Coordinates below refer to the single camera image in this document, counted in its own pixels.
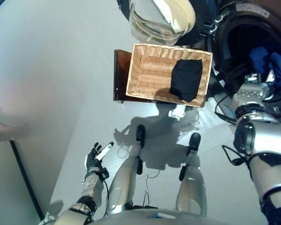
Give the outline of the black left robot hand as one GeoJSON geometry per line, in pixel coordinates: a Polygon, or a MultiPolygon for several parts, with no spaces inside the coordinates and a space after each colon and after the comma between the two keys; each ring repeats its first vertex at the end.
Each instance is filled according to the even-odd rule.
{"type": "Polygon", "coordinates": [[[102,159],[113,147],[114,142],[108,143],[105,147],[102,147],[96,142],[91,148],[90,153],[86,156],[84,166],[86,171],[89,173],[93,168],[102,168],[102,159]]]}

